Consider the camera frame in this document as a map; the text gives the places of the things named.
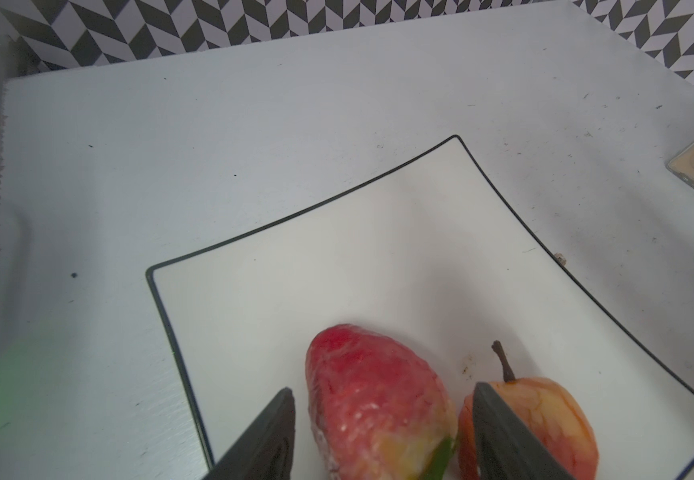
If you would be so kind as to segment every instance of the plate rim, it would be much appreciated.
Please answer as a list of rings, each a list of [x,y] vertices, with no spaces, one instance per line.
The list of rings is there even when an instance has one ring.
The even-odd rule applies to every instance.
[[[366,185],[372,184],[373,182],[375,182],[376,180],[379,180],[380,178],[386,177],[386,176],[394,173],[395,171],[399,170],[400,168],[403,168],[403,167],[406,167],[406,166],[412,164],[416,160],[418,160],[418,159],[424,157],[425,155],[435,151],[436,149],[442,147],[443,145],[447,144],[449,141],[452,141],[452,140],[458,140],[459,141],[462,148],[464,148],[464,151],[467,152],[467,155],[472,160],[472,163],[474,163],[475,167],[478,169],[478,171],[483,176],[483,178],[486,179],[488,186],[491,187],[491,189],[495,192],[496,196],[499,197],[499,199],[506,206],[506,208],[512,213],[513,216],[515,216],[517,221],[520,222],[520,225],[522,225],[523,228],[525,228],[526,231],[534,238],[534,240],[538,243],[538,245],[541,246],[542,250],[544,250],[547,255],[552,257],[552,259],[555,261],[555,264],[557,264],[558,267],[561,268],[563,270],[563,272],[565,272],[568,275],[568,277],[570,277],[572,279],[573,283],[575,283],[576,286],[578,286],[582,290],[582,292],[584,292],[591,299],[591,301],[594,302],[595,305],[597,305],[598,308],[600,308],[602,310],[602,312],[604,312],[608,316],[608,318],[611,319],[611,321],[613,321],[630,338],[631,341],[633,341],[636,345],[638,345],[638,347],[640,347],[641,350],[643,350],[649,357],[651,357],[651,359],[654,362],[656,362],[661,368],[666,370],[667,373],[670,376],[672,376],[673,379],[677,380],[678,383],[680,383],[680,385],[683,386],[683,388],[687,389],[691,394],[694,395],[694,389],[689,384],[687,384],[676,373],[674,373],[672,370],[670,370],[669,367],[667,365],[665,365],[664,362],[659,360],[659,358],[656,357],[656,355],[651,353],[651,351],[648,350],[646,348],[646,346],[644,346],[642,343],[640,343],[640,341],[637,338],[635,338],[635,336],[632,333],[630,333],[630,331],[627,328],[625,328],[624,325],[622,325],[611,314],[611,312],[609,312],[584,287],[584,285],[582,285],[581,282],[579,282],[574,277],[574,275],[570,271],[568,271],[568,269],[565,268],[563,266],[563,264],[561,264],[555,258],[555,256],[552,254],[552,251],[550,251],[550,249],[548,249],[546,247],[546,245],[544,245],[544,243],[539,239],[539,237],[536,234],[534,234],[532,229],[528,227],[528,225],[523,221],[522,218],[520,218],[520,216],[517,214],[517,212],[515,212],[515,209],[509,204],[509,202],[506,201],[504,196],[501,194],[501,192],[499,192],[499,189],[496,188],[496,186],[491,181],[491,179],[488,178],[488,175],[486,175],[485,171],[480,166],[480,164],[477,163],[477,160],[470,152],[470,149],[467,148],[467,145],[464,143],[464,140],[462,140],[462,138],[458,134],[454,134],[454,135],[451,135],[450,137],[446,138],[445,140],[439,142],[434,147],[426,150],[422,154],[419,154],[416,157],[413,157],[410,160],[403,162],[402,164],[398,165],[397,167],[391,168],[390,170],[387,170],[386,172],[384,172],[384,173],[382,173],[376,177],[373,177],[370,180],[367,180],[360,185],[357,185],[357,186],[352,187],[348,190],[345,190],[345,191],[341,192],[340,194],[336,194],[333,197],[329,197],[326,200],[323,200],[321,202],[314,204],[313,206],[308,206],[307,208],[304,208],[303,210],[299,210],[298,212],[295,212],[294,214],[284,216],[283,218],[281,218],[279,220],[275,220],[269,224],[266,224],[266,225],[260,226],[258,228],[255,228],[253,230],[250,230],[248,232],[245,232],[244,234],[234,236],[233,238],[230,238],[228,240],[224,240],[224,241],[219,242],[217,244],[213,244],[213,245],[201,248],[200,250],[196,250],[196,251],[191,252],[189,254],[181,255],[181,256],[178,256],[176,258],[166,260],[164,262],[160,262],[159,264],[155,264],[153,266],[150,266],[150,268],[148,268],[146,270],[145,277],[147,280],[147,284],[149,285],[150,292],[152,294],[152,297],[155,300],[155,304],[157,306],[158,313],[160,314],[160,320],[162,321],[163,327],[166,330],[166,336],[168,337],[168,342],[171,346],[171,351],[173,352],[174,360],[176,361],[176,368],[179,370],[179,377],[181,377],[181,380],[182,380],[182,386],[184,387],[185,394],[187,396],[187,401],[189,404],[189,410],[190,410],[190,413],[192,414],[192,419],[195,422],[195,427],[196,427],[196,430],[198,433],[198,438],[200,440],[200,445],[201,445],[202,450],[203,450],[203,456],[205,457],[208,469],[212,468],[216,464],[216,458],[214,457],[213,451],[211,450],[211,445],[208,443],[208,433],[206,430],[206,426],[203,423],[202,416],[200,414],[200,410],[199,410],[198,404],[197,404],[197,398],[195,397],[195,393],[192,390],[192,384],[189,381],[189,375],[187,373],[187,367],[186,367],[186,364],[184,362],[184,358],[182,357],[182,353],[179,349],[179,343],[176,340],[176,334],[174,333],[173,328],[171,327],[171,323],[170,323],[170,320],[168,318],[168,314],[166,313],[166,308],[162,303],[162,299],[160,298],[160,293],[158,292],[158,289],[157,289],[157,284],[155,283],[155,271],[160,269],[160,268],[163,268],[164,266],[176,264],[176,263],[179,263],[183,260],[187,260],[188,258],[192,258],[193,256],[198,256],[198,255],[204,254],[206,252],[209,252],[211,250],[215,250],[221,246],[236,242],[237,240],[242,240],[242,239],[246,238],[246,236],[251,236],[251,235],[257,234],[258,232],[266,230],[267,228],[271,228],[275,225],[280,225],[283,222],[287,222],[288,220],[294,219],[297,216],[306,214],[307,212],[312,211],[316,208],[319,208],[320,206],[324,206],[326,204],[329,204],[329,203],[333,202],[334,200],[338,200],[339,198],[341,198],[347,194],[350,194],[350,193],[352,193],[352,192],[354,192],[354,191],[356,191],[362,187],[365,187]],[[683,480],[693,468],[694,468],[694,458],[683,468],[683,470],[676,477],[676,480]]]

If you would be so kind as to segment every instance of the white square plate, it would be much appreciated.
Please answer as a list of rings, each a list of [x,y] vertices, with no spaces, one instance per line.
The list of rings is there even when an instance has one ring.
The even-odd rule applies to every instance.
[[[209,465],[288,386],[292,478],[326,478],[304,354],[315,334],[352,322],[416,351],[459,406],[477,380],[501,379],[490,345],[502,341],[517,376],[554,379],[581,405],[599,480],[694,466],[694,391],[555,262],[457,136],[147,278]]]

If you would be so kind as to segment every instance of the black and white geometric pattern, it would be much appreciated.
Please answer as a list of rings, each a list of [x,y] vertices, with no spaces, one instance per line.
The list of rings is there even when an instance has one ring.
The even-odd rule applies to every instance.
[[[694,85],[694,0],[573,3]]]
[[[0,0],[0,34],[47,71],[530,1]]]

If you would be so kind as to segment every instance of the table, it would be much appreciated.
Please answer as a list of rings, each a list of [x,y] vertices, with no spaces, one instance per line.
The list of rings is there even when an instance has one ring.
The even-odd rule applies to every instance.
[[[664,168],[694,87],[569,2],[19,78],[4,114],[0,478],[199,478],[145,269],[451,134],[694,387],[694,191]]]

